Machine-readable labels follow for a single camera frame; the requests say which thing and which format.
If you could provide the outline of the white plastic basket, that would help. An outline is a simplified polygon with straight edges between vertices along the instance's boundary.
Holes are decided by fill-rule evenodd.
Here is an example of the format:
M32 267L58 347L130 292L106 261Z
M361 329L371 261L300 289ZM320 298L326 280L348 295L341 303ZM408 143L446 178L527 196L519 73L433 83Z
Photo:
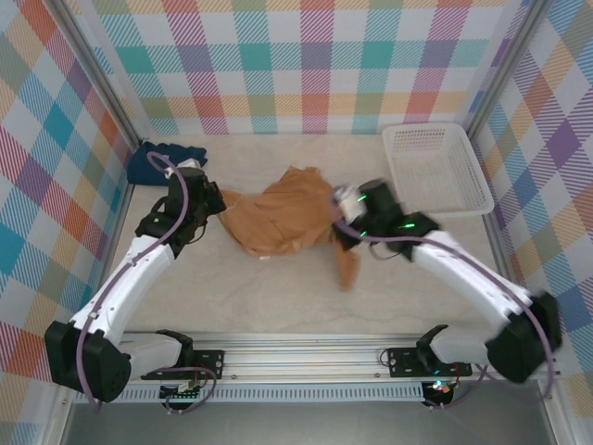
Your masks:
M437 218L465 218L494 209L485 175L461 126L451 122L401 124L382 131L399 200Z

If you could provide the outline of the tan t-shirt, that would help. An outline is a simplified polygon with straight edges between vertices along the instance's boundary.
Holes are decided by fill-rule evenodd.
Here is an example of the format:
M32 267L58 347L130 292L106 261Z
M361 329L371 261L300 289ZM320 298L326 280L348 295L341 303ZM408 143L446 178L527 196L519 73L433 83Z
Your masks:
M344 249L334 233L332 192L319 169L291 166L258 195L223 190L226 210L218 218L227 234L253 256L283 256L332 246L337 283L349 291L360 272L360 256Z

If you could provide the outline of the navy folded t-shirt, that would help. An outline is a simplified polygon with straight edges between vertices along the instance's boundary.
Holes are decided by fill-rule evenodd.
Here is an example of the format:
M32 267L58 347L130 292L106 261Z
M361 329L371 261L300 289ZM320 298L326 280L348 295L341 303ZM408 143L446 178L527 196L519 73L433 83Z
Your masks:
M178 144L142 143L132 155L127 167L127 180L130 184L146 186L167 186L169 180L148 159L151 152L159 153L173 164L195 159L201 167L208 162L207 150L204 147L181 146Z

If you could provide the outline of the green circuit board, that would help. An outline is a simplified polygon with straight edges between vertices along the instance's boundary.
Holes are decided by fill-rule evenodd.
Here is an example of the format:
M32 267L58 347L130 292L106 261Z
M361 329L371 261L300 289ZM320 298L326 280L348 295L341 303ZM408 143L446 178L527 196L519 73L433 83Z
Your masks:
M200 396L202 386L195 381L172 383L167 382L159 387L158 397L162 400L172 398L173 400L197 400Z

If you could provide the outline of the circuit board with lit LEDs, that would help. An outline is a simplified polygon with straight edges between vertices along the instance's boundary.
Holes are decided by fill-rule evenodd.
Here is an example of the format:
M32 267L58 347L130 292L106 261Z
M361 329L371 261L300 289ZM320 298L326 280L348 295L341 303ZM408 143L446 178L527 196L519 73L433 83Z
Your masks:
M454 381L437 379L423 385L424 396L449 394L455 388Z

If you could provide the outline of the grey metal base panel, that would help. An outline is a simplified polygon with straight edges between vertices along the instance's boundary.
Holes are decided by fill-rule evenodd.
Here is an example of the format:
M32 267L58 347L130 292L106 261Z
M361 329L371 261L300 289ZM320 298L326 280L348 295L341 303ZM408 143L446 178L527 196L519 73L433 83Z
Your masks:
M213 403L188 415L158 404L85 405L60 445L557 445L539 412L471 404L431 412L414 403Z

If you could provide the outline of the aluminium frame post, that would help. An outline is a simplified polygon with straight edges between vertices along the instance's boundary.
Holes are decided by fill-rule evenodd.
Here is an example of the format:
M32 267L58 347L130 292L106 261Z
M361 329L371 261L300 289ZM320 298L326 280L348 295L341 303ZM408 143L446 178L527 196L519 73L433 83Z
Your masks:
M539 24L554 0L508 0L497 22L484 58L465 99L466 114L459 114L469 138L474 139L486 125L496 102L518 67Z
M75 16L70 11L66 0L43 0L43 2L59 29L65 34L90 81L105 100L107 109L114 116L114 121L119 125L132 149L135 150L139 147L140 142L138 133L133 128L131 120L112 88L93 48L87 42Z

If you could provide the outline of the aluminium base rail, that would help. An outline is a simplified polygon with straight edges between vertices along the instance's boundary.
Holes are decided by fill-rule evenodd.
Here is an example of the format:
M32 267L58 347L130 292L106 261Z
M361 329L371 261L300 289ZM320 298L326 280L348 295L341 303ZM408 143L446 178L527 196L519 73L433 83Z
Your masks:
M148 334L154 333L126 334L123 341L139 340ZM385 350L413 348L421 337L198 334L190 338L194 341L195 350L224 352L220 377L206 381L136 378L130 380L127 386L137 382L165 385L167 382L190 381L212 385L234 380L249 384L355 382L374 378L425 382L437 380L433 375L393 377L384 365L387 361Z

